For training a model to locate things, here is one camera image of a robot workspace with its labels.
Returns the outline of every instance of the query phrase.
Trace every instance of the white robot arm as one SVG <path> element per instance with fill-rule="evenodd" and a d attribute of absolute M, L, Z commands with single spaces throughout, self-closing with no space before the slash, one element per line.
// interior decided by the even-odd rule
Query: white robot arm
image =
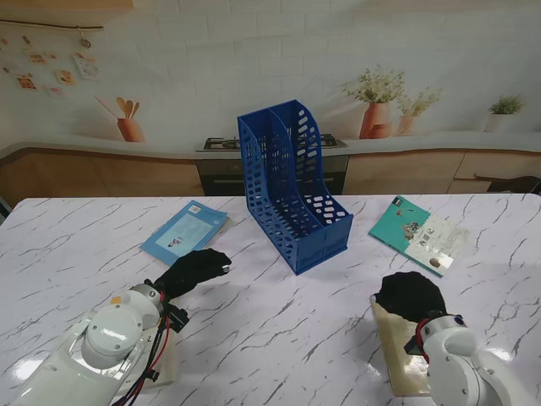
<path fill-rule="evenodd" d="M 13 406 L 107 406 L 137 363 L 144 374 L 115 405 L 139 393 L 146 378 L 156 379 L 151 362 L 167 326 L 179 332 L 188 323 L 186 310 L 169 303 L 197 283 L 229 272 L 231 261 L 214 250 L 194 251 L 179 259 L 155 283 L 138 284 L 97 312 L 71 326 L 60 344 L 21 388 Z M 150 359 L 141 359 L 149 344 L 147 329 L 158 326 Z"/>
<path fill-rule="evenodd" d="M 535 406 L 535 398 L 511 368 L 478 347 L 458 315 L 419 323 L 422 349 L 429 361 L 430 396 L 444 406 Z"/>
<path fill-rule="evenodd" d="M 436 285 L 418 272 L 383 278 L 376 302 L 418 323 L 404 347 L 429 363 L 430 396 L 436 406 L 534 406 L 535 398 L 509 365 L 478 346 L 460 315 L 449 315 Z"/>

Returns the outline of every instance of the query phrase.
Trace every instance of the table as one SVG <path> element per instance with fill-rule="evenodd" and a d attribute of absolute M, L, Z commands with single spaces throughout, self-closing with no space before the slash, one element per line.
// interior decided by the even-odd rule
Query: table
<path fill-rule="evenodd" d="M 369 296 L 381 278 L 420 271 L 450 312 L 539 397 L 541 200 L 536 195 L 412 195 L 470 230 L 445 277 L 367 235 L 391 196 L 338 196 L 355 214 L 349 249 L 296 277 L 241 197 L 198 200 L 231 220 L 212 242 L 232 271 L 181 299 L 191 321 L 177 337 L 178 381 L 149 405 L 430 405 L 394 398 Z M 139 250 L 190 198 L 28 199 L 0 227 L 0 404 L 87 310 L 166 266 Z"/>

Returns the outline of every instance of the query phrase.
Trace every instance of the vase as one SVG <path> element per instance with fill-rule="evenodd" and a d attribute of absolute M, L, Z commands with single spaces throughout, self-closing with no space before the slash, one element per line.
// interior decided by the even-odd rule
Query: vase
<path fill-rule="evenodd" d="M 389 103 L 370 103 L 364 113 L 363 126 L 361 127 L 360 139 L 370 138 L 370 131 L 375 124 L 389 123 Z"/>
<path fill-rule="evenodd" d="M 484 132 L 501 133 L 507 128 L 512 117 L 512 114 L 490 114 L 489 121 L 487 121 L 487 125 L 484 127 Z"/>
<path fill-rule="evenodd" d="M 414 116 L 402 116 L 400 117 L 400 124 L 398 125 L 398 135 L 410 135 L 412 127 L 415 124 L 416 117 Z"/>
<path fill-rule="evenodd" d="M 379 139 L 379 138 L 388 138 L 391 136 L 392 125 L 387 124 L 374 124 L 370 130 L 369 138 Z"/>
<path fill-rule="evenodd" d="M 132 118 L 119 118 L 118 129 L 127 142 L 145 142 L 143 130 Z"/>

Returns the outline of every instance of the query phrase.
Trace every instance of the utensil holder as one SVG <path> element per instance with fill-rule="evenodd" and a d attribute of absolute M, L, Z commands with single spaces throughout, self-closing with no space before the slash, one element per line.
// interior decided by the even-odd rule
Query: utensil holder
<path fill-rule="evenodd" d="M 127 142 L 145 142 L 143 130 L 133 118 L 119 118 L 118 129 Z"/>

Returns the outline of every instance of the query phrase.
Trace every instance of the stove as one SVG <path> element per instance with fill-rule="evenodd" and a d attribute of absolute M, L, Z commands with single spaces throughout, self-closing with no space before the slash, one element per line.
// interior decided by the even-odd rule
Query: stove
<path fill-rule="evenodd" d="M 337 140 L 331 134 L 321 135 L 321 148 L 343 148 L 344 141 Z M 239 151 L 240 140 L 237 138 L 207 138 L 202 151 Z"/>
<path fill-rule="evenodd" d="M 330 134 L 321 135 L 321 148 L 342 148 L 347 146 Z M 199 179 L 205 196 L 244 195 L 243 162 L 240 159 L 240 140 L 238 138 L 208 138 L 205 146 L 197 152 L 235 152 L 237 158 L 225 158 L 227 154 L 211 154 L 196 159 Z M 346 181 L 348 155 L 323 156 L 321 158 L 323 175 L 327 189 L 333 195 L 341 195 Z"/>

